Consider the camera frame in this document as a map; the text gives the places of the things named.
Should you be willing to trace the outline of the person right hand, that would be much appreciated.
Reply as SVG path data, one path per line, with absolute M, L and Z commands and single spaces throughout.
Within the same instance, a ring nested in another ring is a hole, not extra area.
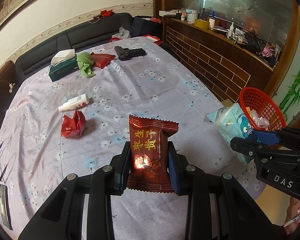
M 300 201 L 294 197 L 290 197 L 289 199 L 289 207 L 287 209 L 287 215 L 285 224 L 291 221 L 300 213 Z M 294 220 L 294 222 L 290 223 L 287 226 L 284 226 L 284 230 L 287 235 L 293 233 L 298 225 L 300 224 L 300 218 L 298 220 Z

